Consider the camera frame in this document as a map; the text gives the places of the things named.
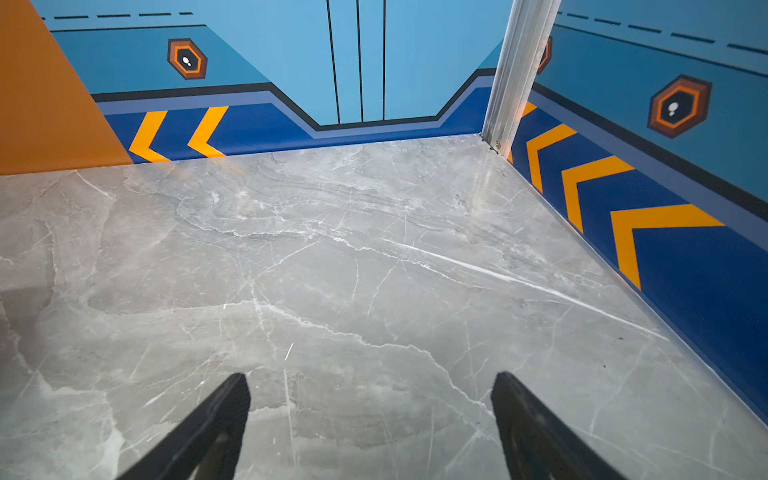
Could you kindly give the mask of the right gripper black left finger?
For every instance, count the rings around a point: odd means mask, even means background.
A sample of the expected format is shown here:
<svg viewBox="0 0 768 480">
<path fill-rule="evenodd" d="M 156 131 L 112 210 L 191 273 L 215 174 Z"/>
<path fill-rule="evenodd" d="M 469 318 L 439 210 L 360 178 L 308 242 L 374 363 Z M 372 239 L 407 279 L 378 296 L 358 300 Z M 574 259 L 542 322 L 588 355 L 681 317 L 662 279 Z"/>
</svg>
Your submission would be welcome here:
<svg viewBox="0 0 768 480">
<path fill-rule="evenodd" d="M 250 390 L 230 375 L 122 479 L 232 479 L 243 444 Z"/>
</svg>

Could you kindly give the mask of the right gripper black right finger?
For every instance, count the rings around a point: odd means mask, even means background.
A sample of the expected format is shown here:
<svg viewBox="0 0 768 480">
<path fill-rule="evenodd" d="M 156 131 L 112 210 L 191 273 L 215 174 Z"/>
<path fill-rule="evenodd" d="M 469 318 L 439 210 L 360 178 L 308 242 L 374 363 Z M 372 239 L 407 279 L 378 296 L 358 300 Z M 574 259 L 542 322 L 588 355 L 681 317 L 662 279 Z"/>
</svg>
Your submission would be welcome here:
<svg viewBox="0 0 768 480">
<path fill-rule="evenodd" d="M 512 373 L 496 375 L 491 402 L 512 479 L 625 478 Z"/>
</svg>

